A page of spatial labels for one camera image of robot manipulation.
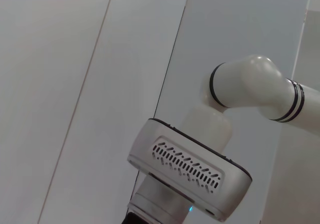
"ventilation grille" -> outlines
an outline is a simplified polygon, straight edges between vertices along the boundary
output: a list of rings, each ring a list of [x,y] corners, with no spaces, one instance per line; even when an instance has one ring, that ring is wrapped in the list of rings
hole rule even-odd
[[[173,147],[170,143],[159,142],[153,146],[152,157],[162,165],[167,166],[179,176],[185,176],[189,182],[194,182],[208,193],[215,193],[219,186],[221,175],[215,169],[196,161],[188,154]]]

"white plastic casing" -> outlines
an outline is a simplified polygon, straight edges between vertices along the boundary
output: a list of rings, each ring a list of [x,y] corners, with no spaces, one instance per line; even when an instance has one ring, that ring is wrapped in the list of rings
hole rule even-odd
[[[141,129],[128,161],[221,222],[252,182],[238,164],[156,119]]]

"robotic arm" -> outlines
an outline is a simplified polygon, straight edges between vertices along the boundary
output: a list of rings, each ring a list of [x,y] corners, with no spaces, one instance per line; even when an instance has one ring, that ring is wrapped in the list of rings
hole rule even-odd
[[[284,78],[266,57],[219,65],[201,93],[179,130],[149,119],[138,134],[128,161],[147,177],[123,224],[181,224],[192,206],[220,222],[233,213],[252,178],[221,155],[232,135],[228,108],[256,106],[270,120],[320,135],[320,93]]]

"white wall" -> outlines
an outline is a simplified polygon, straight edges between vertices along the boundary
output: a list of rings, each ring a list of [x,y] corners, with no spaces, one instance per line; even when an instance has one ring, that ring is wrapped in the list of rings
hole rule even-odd
[[[320,2],[310,0],[294,79],[320,91]],[[320,137],[283,126],[263,224],[320,223]]]
[[[222,62],[257,53],[286,77],[295,63],[307,0],[188,0],[160,96],[156,117],[179,126],[199,101],[202,78]],[[262,218],[281,124],[255,109],[226,112],[233,137],[224,154],[246,168],[253,183],[228,224]],[[216,223],[194,209],[185,223]]]
[[[186,0],[111,0],[40,224],[120,224]]]
[[[37,223],[109,0],[0,0],[0,223]]]

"black ring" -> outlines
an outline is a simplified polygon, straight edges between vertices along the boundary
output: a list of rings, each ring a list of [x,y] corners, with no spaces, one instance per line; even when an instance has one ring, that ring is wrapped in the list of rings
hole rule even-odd
[[[304,107],[304,101],[305,101],[305,91],[304,91],[304,88],[302,88],[302,86],[297,83],[297,85],[299,86],[300,90],[301,90],[301,102],[300,102],[300,105],[299,105],[299,108],[297,109],[297,111],[295,112],[295,114],[290,117],[288,120],[284,120],[284,121],[281,121],[280,123],[286,123],[286,122],[289,122],[291,120],[293,120],[296,116],[299,115],[299,113],[301,112],[302,108]]]
[[[223,65],[224,63],[222,63],[222,64],[219,64],[215,69],[214,69],[214,71],[212,72],[212,74],[211,74],[211,76],[210,76],[210,82],[209,82],[209,88],[210,88],[210,92],[211,92],[211,95],[212,95],[212,97],[213,97],[213,99],[218,103],[218,104],[220,104],[222,107],[225,107],[225,108],[229,108],[229,107],[227,107],[227,106],[225,106],[225,105],[223,105],[219,100],[218,100],[218,98],[217,98],[217,96],[216,96],[216,94],[215,94],[215,89],[214,89],[214,76],[215,76],[215,73],[216,73],[216,70],[221,66],[221,65]]]
[[[294,111],[294,109],[296,108],[296,105],[297,105],[297,102],[298,102],[298,88],[296,87],[296,84],[292,80],[290,80],[288,78],[287,78],[287,80],[289,80],[294,86],[294,93],[295,93],[294,94],[294,100],[293,100],[294,102],[293,102],[291,108],[289,109],[289,111],[284,116],[282,116],[280,118],[277,118],[277,119],[270,119],[272,121],[277,121],[278,122],[278,121],[281,121],[281,120],[287,118]]]

